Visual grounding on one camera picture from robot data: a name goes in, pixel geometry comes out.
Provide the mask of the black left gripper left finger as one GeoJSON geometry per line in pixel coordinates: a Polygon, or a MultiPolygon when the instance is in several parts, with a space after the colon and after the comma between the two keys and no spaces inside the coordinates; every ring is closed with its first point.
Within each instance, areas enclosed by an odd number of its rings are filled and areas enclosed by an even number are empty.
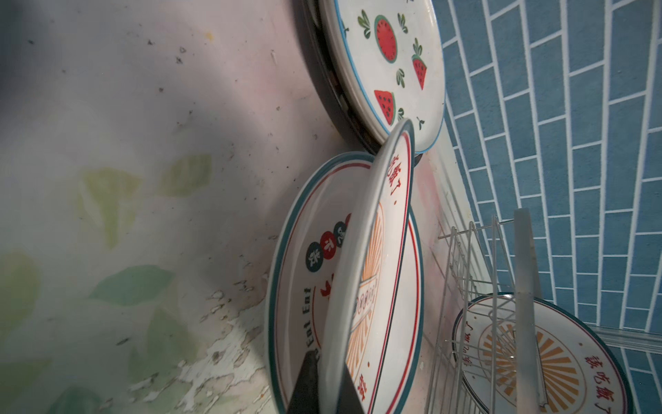
{"type": "Polygon", "coordinates": [[[315,351],[307,352],[303,358],[303,363],[286,413],[319,413],[318,367],[315,351]]]}

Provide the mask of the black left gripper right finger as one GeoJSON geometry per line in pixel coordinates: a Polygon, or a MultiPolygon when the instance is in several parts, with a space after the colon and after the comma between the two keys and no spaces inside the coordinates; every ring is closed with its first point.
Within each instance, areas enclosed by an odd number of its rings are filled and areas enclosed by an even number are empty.
{"type": "Polygon", "coordinates": [[[343,366],[341,390],[338,398],[337,414],[364,414],[360,397],[354,389],[352,376],[346,365],[343,366]]]}

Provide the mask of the sunburst red text plate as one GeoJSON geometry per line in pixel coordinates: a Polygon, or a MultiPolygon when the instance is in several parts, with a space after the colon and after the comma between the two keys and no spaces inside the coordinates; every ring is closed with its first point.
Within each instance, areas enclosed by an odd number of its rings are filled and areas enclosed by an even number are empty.
{"type": "Polygon", "coordinates": [[[414,158],[413,123],[405,118],[372,162],[351,213],[323,335],[322,413],[336,413],[344,365],[364,413],[377,404],[409,228],[414,158]]]}

